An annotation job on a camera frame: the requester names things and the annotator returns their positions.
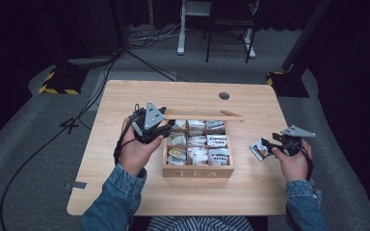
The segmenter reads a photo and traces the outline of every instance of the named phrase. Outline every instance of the cable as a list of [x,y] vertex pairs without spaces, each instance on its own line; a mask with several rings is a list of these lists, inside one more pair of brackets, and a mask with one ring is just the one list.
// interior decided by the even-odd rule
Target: cable
[[37,156],[47,145],[49,145],[51,142],[53,142],[55,139],[57,139],[66,129],[68,129],[70,126],[72,126],[74,124],[74,122],[79,119],[88,109],[89,107],[91,107],[94,102],[98,99],[98,97],[101,95],[100,93],[102,92],[102,90],[104,89],[105,87],[105,83],[107,82],[107,79],[108,79],[108,76],[110,74],[110,70],[111,70],[111,67],[114,65],[114,63],[116,62],[116,60],[118,59],[119,57],[119,53],[113,58],[113,61],[112,63],[109,65],[108,67],[108,71],[107,71],[107,74],[104,75],[104,80],[103,82],[101,83],[101,87],[99,88],[99,90],[97,91],[97,93],[95,94],[96,97],[92,97],[89,102],[83,107],[83,109],[80,111],[79,115],[76,117],[76,118],[73,118],[72,121],[69,123],[68,126],[65,126],[61,131],[59,131],[54,137],[52,137],[48,142],[46,142],[42,147],[40,147],[34,154],[32,154],[27,160],[26,162],[24,162],[22,164],[22,166],[20,168],[17,169],[17,171],[15,172],[15,174],[13,175],[13,177],[11,178],[11,180],[8,182],[5,190],[4,190],[4,193],[2,194],[2,197],[1,197],[1,201],[0,201],[0,223],[1,223],[1,227],[4,231],[7,231],[7,228],[6,228],[6,225],[5,225],[5,220],[4,220],[4,202],[5,202],[5,198],[6,198],[6,195],[8,193],[8,190],[13,182],[13,180],[16,178],[16,176],[19,174],[19,172],[35,157]]
[[312,160],[309,157],[307,150],[305,150],[305,148],[303,146],[296,145],[296,147],[298,147],[300,149],[300,151],[303,153],[303,155],[305,157],[305,160],[307,161],[307,176],[306,176],[306,180],[310,180],[311,174],[312,174],[312,170],[314,168],[314,165],[312,163]]
[[72,64],[73,66],[76,66],[78,68],[86,68],[86,69],[91,69],[91,68],[97,68],[101,67],[104,65],[107,65],[113,61],[113,57],[110,57],[106,61],[98,61],[98,62],[92,62],[92,63],[87,63],[87,64]]
[[68,126],[64,127],[60,132],[58,132],[52,139],[50,139],[47,143],[45,143],[41,148],[38,149],[38,151],[36,151],[31,157],[28,158],[28,160],[26,160],[25,163],[23,163],[23,165],[16,171],[16,173],[13,175],[12,179],[10,180],[10,182],[8,183],[8,185],[6,186],[5,190],[4,190],[4,193],[2,194],[2,197],[1,197],[1,202],[0,202],[0,222],[1,222],[1,227],[4,231],[7,231],[7,228],[5,226],[5,221],[4,221],[4,213],[3,213],[3,210],[4,210],[4,202],[5,202],[5,197],[6,197],[6,194],[9,190],[9,187],[11,186],[14,178],[16,178],[17,174],[19,174],[19,172],[36,156],[38,155],[48,144],[50,144],[51,142],[53,142],[56,138],[58,138],[66,129],[68,128]]
[[81,123],[81,124],[83,124],[83,126],[85,126],[87,129],[92,130],[92,128],[91,128],[91,127],[89,127],[86,123],[84,123],[84,122],[83,122],[83,120],[82,120],[82,117],[81,117],[81,116],[79,117],[79,121],[80,121],[80,123]]
[[167,33],[162,32],[162,30],[159,30],[159,32],[156,35],[152,34],[155,31],[155,30],[152,30],[151,33],[149,33],[148,36],[146,36],[146,37],[144,37],[143,32],[138,32],[138,31],[132,32],[134,34],[140,33],[141,36],[140,37],[134,37],[132,39],[129,39],[128,41],[141,41],[141,40],[143,40],[144,42],[143,42],[143,45],[129,44],[129,47],[133,48],[133,49],[148,48],[148,47],[152,46],[153,44],[155,44],[158,41],[165,41],[165,40],[171,39],[172,37],[177,37],[177,36],[179,36],[179,34],[170,35],[170,33],[179,29],[179,26],[181,26],[181,23],[176,24],[171,29],[166,30],[166,31],[168,31]]
[[145,64],[145,65],[149,66],[151,69],[153,69],[153,70],[157,71],[158,73],[160,73],[161,75],[163,75],[163,76],[165,76],[166,78],[170,79],[171,81],[176,82],[173,78],[171,78],[170,76],[168,76],[168,75],[167,75],[167,74],[165,74],[164,72],[166,72],[166,73],[168,73],[168,74],[170,74],[170,75],[172,75],[172,76],[175,76],[176,78],[181,79],[181,80],[183,80],[183,81],[185,81],[185,82],[188,82],[188,80],[186,80],[186,79],[184,79],[184,78],[181,78],[181,77],[179,77],[179,76],[177,76],[177,75],[175,75],[175,74],[173,74],[173,73],[170,73],[169,71],[167,71],[167,70],[165,70],[165,69],[163,69],[163,68],[161,68],[161,67],[159,67],[159,66],[157,66],[157,65],[155,65],[155,64],[151,64],[151,63],[149,63],[149,62],[147,62],[147,61],[143,60],[142,58],[138,57],[137,55],[135,55],[134,53],[132,53],[132,52],[131,52],[131,51],[129,51],[128,49],[124,48],[124,50],[125,50],[125,52],[126,52],[128,55],[130,55],[130,56],[132,56],[132,57],[136,58],[137,60],[141,61],[143,64]]
[[59,2],[59,0],[56,0],[56,2],[59,5],[60,9],[62,10],[62,13],[65,15],[65,17],[67,19],[67,22],[70,25],[71,29],[73,30],[74,34],[76,34],[77,38],[83,43],[84,46],[86,46],[86,48],[88,48],[89,50],[91,50],[93,53],[95,53],[97,55],[109,55],[109,56],[114,55],[114,53],[98,52],[96,49],[92,49],[89,45],[87,45],[87,43],[80,36],[79,32],[77,31],[77,29],[74,26],[73,22],[71,21],[70,17],[67,15],[65,8],[62,6],[62,4]]
[[131,141],[128,141],[125,144],[121,145],[122,140],[125,137],[125,134],[127,133],[127,131],[130,128],[131,124],[134,122],[134,119],[137,117],[137,109],[140,109],[140,105],[139,104],[136,104],[135,105],[135,107],[134,107],[134,113],[129,117],[129,120],[128,120],[127,124],[125,124],[124,131],[122,131],[121,135],[119,135],[119,141],[117,141],[117,145],[116,145],[116,148],[114,149],[114,154],[113,154],[113,156],[114,156],[114,164],[115,165],[117,165],[119,163],[119,157],[121,155],[122,148],[126,144],[128,144],[128,143],[130,143],[130,142],[132,142],[132,141],[134,141],[134,140],[137,139],[137,138],[135,138],[135,139],[133,139]]
[[131,141],[127,141],[125,144],[123,144],[122,146],[121,146],[121,148],[123,148],[123,147],[125,147],[125,145],[126,144],[129,144],[130,142],[132,142],[132,141],[137,141],[138,139],[139,139],[140,137],[137,137],[137,138],[134,138],[133,140],[131,140]]

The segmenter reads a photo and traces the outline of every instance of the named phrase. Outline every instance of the wooden table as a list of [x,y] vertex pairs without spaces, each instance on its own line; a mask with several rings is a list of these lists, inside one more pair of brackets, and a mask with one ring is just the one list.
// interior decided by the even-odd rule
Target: wooden table
[[[222,100],[220,92],[230,97]],[[93,125],[76,181],[84,190],[73,190],[67,205],[71,215],[82,215],[101,193],[114,168],[114,148],[123,120],[139,103],[183,110],[228,110],[245,121],[229,121],[235,169],[230,178],[167,178],[162,176],[161,145],[145,166],[148,177],[138,216],[269,216],[283,215],[285,180],[279,162],[268,157],[259,162],[250,144],[287,127],[273,89],[265,85],[183,82],[109,81]]]

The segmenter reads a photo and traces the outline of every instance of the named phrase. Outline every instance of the person's hand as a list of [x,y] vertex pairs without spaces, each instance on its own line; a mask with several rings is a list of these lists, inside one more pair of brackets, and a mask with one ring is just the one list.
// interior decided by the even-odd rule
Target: person's hand
[[[311,159],[311,146],[305,140],[302,140],[302,147],[308,152],[308,157]],[[308,165],[304,154],[300,151],[292,157],[284,155],[277,148],[272,148],[272,152],[280,161],[281,171],[283,172],[286,181],[306,180]]]
[[[124,130],[128,118],[123,122],[121,132]],[[137,176],[141,169],[148,163],[151,154],[159,147],[161,141],[164,139],[163,136],[159,136],[149,144],[143,144],[139,141],[132,141],[135,139],[134,128],[130,125],[127,133],[122,139],[121,155],[119,164],[133,176]]]

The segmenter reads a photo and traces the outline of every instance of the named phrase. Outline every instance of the denim sleeve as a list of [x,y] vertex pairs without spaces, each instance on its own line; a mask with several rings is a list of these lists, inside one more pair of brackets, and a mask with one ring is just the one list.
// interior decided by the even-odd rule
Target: denim sleeve
[[100,196],[81,218],[81,230],[127,230],[141,203],[146,180],[143,168],[135,177],[119,164],[103,184]]
[[320,211],[321,192],[311,189],[305,180],[290,181],[286,188],[289,230],[328,230]]

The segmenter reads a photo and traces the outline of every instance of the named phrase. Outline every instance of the gray floor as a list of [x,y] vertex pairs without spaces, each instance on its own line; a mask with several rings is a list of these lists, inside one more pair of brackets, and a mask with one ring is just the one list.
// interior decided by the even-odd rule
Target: gray floor
[[[259,31],[254,39],[256,58],[248,64],[244,62],[246,53],[242,45],[231,48],[217,45],[206,63],[206,41],[202,34],[202,30],[189,31],[184,56],[176,55],[177,37],[132,51],[190,82],[266,84],[266,73],[280,70],[300,31]],[[80,95],[38,93],[51,67],[31,80],[29,89],[33,97],[0,132],[0,200],[22,164],[61,131],[62,122],[79,114],[92,97],[104,68],[90,70]],[[144,72],[153,71],[122,54],[112,68],[111,78],[117,78],[121,72],[138,72],[144,76]],[[370,230],[370,205],[364,188],[326,122],[314,77],[308,71],[303,80],[309,98],[279,98],[278,101],[288,125],[317,134],[317,138],[309,140],[314,153],[313,178],[318,183],[315,188],[323,191],[322,210],[330,230]],[[95,109],[87,111],[82,121],[91,127],[95,114]],[[66,212],[67,186],[76,177],[90,135],[89,129],[78,124],[70,135],[64,132],[47,145],[14,179],[4,203],[5,224],[9,230],[78,229],[79,218]],[[285,229],[283,216],[269,217],[269,230]]]

